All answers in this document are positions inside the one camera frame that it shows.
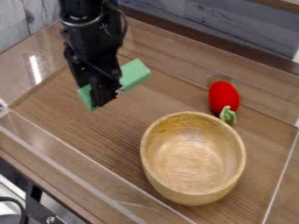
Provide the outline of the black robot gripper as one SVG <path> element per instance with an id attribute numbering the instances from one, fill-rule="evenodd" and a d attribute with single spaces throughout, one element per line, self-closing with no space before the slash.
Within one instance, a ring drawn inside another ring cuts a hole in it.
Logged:
<path id="1" fill-rule="evenodd" d="M 120 11 L 97 11 L 93 15 L 60 14 L 64 59 L 80 88 L 90 85 L 97 107 L 122 92 L 117 49 L 126 35 L 126 19 Z"/>

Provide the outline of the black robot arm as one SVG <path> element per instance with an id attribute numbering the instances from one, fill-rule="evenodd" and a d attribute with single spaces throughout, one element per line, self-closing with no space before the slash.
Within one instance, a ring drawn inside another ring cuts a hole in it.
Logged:
<path id="1" fill-rule="evenodd" d="M 117 0 L 58 0 L 64 59 L 80 88 L 89 86 L 93 107 L 117 97 L 122 76 L 117 50 L 126 35 L 126 17 Z"/>

